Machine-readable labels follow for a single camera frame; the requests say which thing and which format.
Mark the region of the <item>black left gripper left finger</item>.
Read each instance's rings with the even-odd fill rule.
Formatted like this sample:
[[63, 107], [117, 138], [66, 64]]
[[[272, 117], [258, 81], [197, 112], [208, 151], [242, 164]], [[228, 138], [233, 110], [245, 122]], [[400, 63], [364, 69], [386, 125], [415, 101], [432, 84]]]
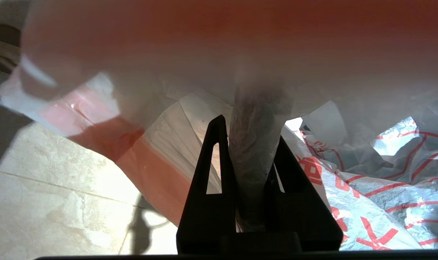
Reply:
[[[219, 145], [221, 193], [207, 194], [212, 153]], [[176, 234], [179, 254], [220, 254], [222, 239], [236, 234], [237, 183], [225, 117], [209, 122]]]

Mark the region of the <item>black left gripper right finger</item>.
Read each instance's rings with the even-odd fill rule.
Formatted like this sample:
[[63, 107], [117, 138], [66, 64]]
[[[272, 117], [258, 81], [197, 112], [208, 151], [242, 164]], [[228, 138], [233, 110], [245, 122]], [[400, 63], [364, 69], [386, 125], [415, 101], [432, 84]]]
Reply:
[[295, 233], [303, 252], [338, 251], [344, 234], [283, 137], [264, 187], [265, 227]]

